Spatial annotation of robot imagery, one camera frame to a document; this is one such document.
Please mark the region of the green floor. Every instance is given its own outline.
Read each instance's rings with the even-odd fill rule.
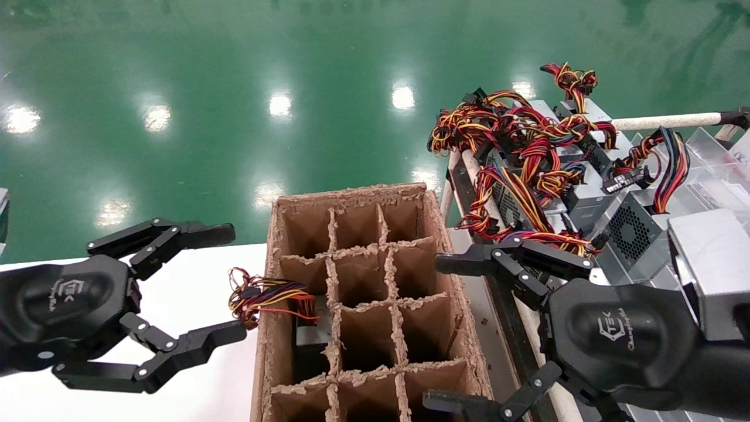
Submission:
[[[616,117],[750,104],[731,2],[0,0],[2,260],[155,216],[261,243],[279,194],[442,185],[437,111],[477,86],[558,101],[538,68],[566,60]]]

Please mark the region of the robotic hand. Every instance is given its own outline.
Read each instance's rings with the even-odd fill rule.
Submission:
[[[69,388],[154,393],[177,372],[206,363],[216,347],[246,337],[242,323],[174,339],[137,315],[137,280],[153,276],[182,249],[234,239],[231,224],[154,219],[89,243],[85,261],[0,273],[0,376],[54,366]],[[132,253],[130,266],[118,261]],[[128,335],[155,356],[141,365],[89,362]]]
[[[522,265],[570,281],[550,291]],[[424,394],[424,406],[463,413],[472,422],[514,422],[558,383],[595,406],[605,421],[629,420],[617,403],[750,419],[750,315],[736,314],[745,341],[711,342],[683,292],[594,285],[588,279],[592,266],[513,236],[496,245],[471,245],[462,255],[437,255],[437,271],[507,283],[538,310],[547,363],[505,403],[433,390]]]

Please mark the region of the wire harness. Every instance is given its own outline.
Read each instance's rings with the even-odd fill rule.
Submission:
[[[237,281],[235,273],[241,274],[241,282]],[[317,319],[315,296],[300,282],[251,276],[242,268],[234,267],[229,270],[229,284],[232,287],[229,309],[248,330],[258,326],[261,312],[284,312],[309,321]],[[284,308],[286,300],[293,300],[296,310]]]

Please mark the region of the cardboard box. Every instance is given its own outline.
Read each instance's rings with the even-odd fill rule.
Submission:
[[[251,420],[455,420],[424,409],[422,393],[493,398],[461,280],[433,269],[434,254],[451,251],[421,183],[279,198],[266,275],[325,295],[328,366],[295,380],[293,317],[263,313]]]

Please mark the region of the white table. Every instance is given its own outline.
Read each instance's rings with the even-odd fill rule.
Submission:
[[[264,273],[266,245],[180,252],[148,281],[140,316],[173,337],[232,319],[227,270]],[[81,259],[0,265],[0,271]],[[69,390],[49,369],[0,378],[0,420],[28,422],[248,422],[257,333],[217,348],[211,360],[178,373],[156,394]],[[153,354],[125,339],[99,361],[141,364]]]

